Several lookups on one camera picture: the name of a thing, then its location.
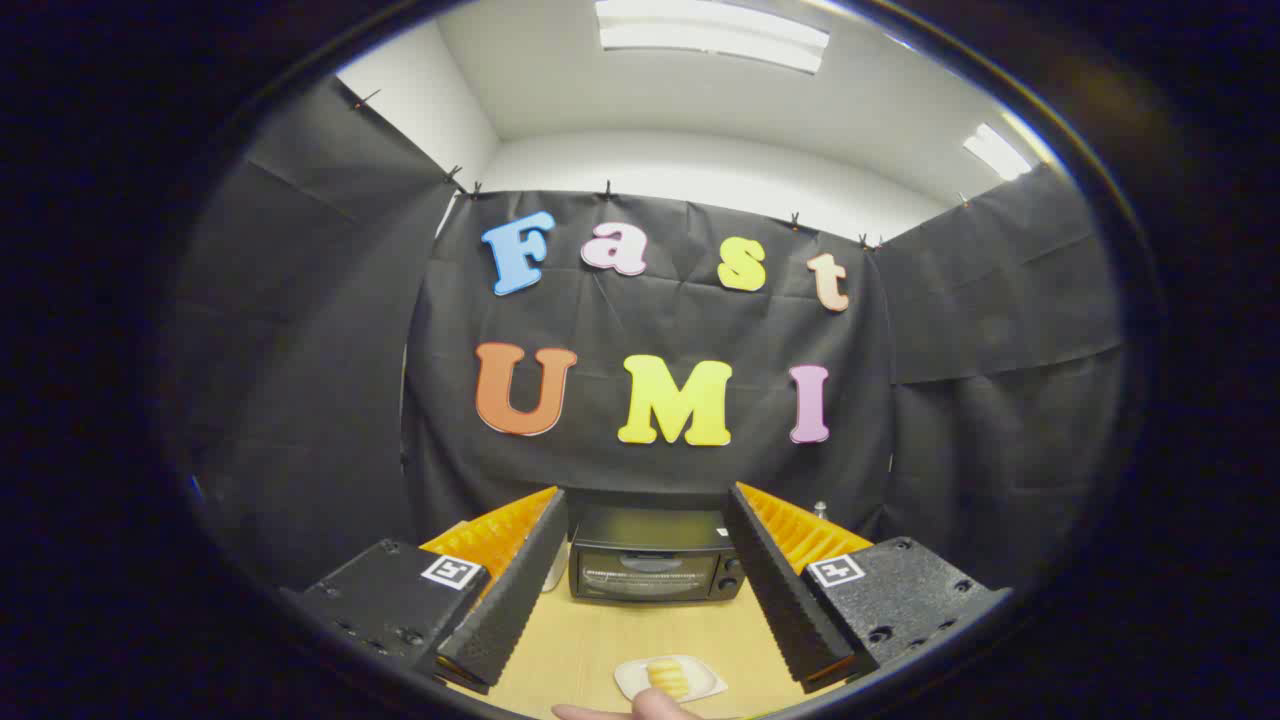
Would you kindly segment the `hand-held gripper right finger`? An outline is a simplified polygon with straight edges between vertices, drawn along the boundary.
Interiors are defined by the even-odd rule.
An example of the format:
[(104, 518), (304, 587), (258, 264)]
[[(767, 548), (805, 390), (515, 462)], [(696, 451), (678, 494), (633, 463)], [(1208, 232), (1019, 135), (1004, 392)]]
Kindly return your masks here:
[(873, 543), (744, 483), (722, 512), (788, 673), (806, 693), (906, 662), (1009, 596), (916, 539)]

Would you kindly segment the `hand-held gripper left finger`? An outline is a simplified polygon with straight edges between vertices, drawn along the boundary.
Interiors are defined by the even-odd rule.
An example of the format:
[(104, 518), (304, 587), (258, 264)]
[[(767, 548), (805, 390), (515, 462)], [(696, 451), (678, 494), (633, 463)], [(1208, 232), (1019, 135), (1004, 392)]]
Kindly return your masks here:
[(378, 662), (485, 694), (500, 679), (568, 529), (549, 487), (422, 544), (381, 539), (291, 602)]

